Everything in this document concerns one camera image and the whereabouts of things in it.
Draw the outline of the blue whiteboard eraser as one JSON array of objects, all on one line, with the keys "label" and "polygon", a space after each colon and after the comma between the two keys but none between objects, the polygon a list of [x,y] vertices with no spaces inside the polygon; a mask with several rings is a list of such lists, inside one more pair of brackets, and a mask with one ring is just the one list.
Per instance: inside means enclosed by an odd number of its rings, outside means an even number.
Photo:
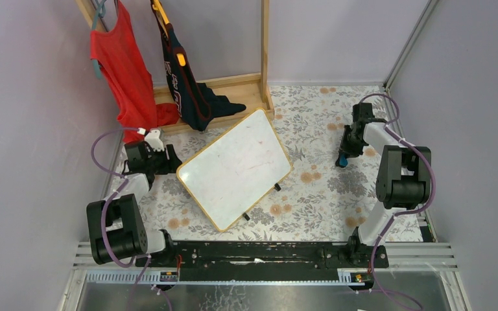
[{"label": "blue whiteboard eraser", "polygon": [[346,168],[348,166],[348,160],[344,155],[340,155],[337,161],[337,166],[341,168]]}]

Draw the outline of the yellow framed whiteboard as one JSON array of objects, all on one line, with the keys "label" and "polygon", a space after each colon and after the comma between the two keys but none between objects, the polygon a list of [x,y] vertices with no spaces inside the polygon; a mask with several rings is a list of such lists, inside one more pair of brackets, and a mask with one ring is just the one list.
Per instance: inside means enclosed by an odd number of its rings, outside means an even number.
[{"label": "yellow framed whiteboard", "polygon": [[176,177],[224,232],[291,171],[279,135],[258,108],[180,165]]}]

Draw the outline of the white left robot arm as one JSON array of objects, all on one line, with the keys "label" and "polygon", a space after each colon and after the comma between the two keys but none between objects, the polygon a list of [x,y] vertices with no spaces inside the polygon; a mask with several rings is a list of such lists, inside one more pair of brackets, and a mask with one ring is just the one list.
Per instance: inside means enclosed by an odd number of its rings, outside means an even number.
[{"label": "white left robot arm", "polygon": [[168,262],[174,256],[174,242],[165,229],[147,232],[139,204],[156,176],[175,173],[182,161],[171,144],[157,151],[141,141],[126,144],[124,150],[123,182],[86,207],[91,255],[99,265],[148,254]]}]

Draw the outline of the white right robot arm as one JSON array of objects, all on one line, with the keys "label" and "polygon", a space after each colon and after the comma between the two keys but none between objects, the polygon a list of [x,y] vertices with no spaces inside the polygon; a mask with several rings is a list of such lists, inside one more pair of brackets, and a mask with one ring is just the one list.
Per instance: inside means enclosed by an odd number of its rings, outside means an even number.
[{"label": "white right robot arm", "polygon": [[385,119],[374,115],[371,103],[354,105],[352,117],[352,124],[344,127],[336,166],[347,167],[349,159],[363,155],[366,146],[381,153],[375,182],[377,203],[346,246],[347,258],[357,262],[376,257],[396,218],[429,200],[432,174],[430,149],[398,137]]}]

